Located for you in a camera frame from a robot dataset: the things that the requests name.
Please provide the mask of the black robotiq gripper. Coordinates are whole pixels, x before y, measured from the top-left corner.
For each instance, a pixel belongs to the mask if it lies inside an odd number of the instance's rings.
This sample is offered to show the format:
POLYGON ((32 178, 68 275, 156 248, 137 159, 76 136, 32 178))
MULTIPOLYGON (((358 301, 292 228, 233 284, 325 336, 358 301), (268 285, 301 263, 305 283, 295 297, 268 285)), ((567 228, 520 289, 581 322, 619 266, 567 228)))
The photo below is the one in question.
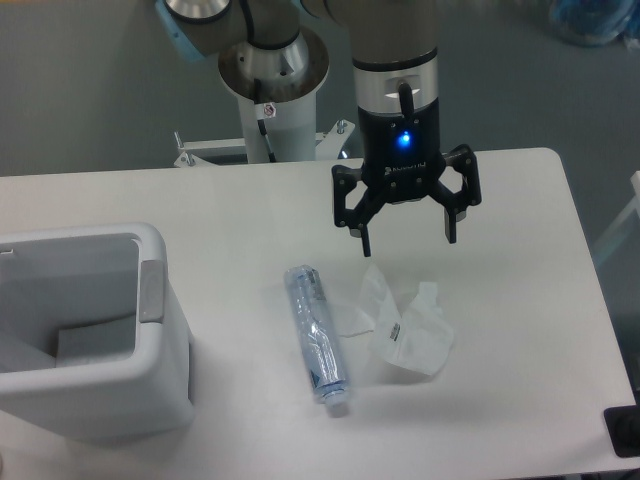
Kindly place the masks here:
POLYGON ((457 223, 466 217, 468 207, 481 203, 482 193, 471 147, 461 144, 449 153, 440 151, 439 102, 416 108, 409 116, 400 112, 378 115, 362 108, 358 116, 362 166, 331 168, 335 226, 359 238, 363 255, 370 257, 368 225, 382 207, 429 196, 444 207, 445 236, 454 244, 457 223), (460 177, 456 192, 440 180, 448 171, 460 177))

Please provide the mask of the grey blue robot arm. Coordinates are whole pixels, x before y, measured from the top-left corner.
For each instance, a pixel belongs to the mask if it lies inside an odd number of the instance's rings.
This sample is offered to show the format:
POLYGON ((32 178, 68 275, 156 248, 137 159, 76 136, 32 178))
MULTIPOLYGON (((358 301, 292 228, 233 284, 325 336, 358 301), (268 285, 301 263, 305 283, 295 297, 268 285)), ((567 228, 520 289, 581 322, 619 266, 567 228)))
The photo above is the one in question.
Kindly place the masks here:
POLYGON ((288 104, 313 96, 328 52, 300 22, 326 18, 349 36, 363 163, 332 170, 333 218, 362 241, 387 204, 429 197, 445 235, 481 200, 476 156, 440 149, 436 5, 432 1, 159 1, 156 12, 185 56, 216 56, 225 86, 246 103, 243 134, 254 163, 307 158, 313 114, 282 126, 288 104))

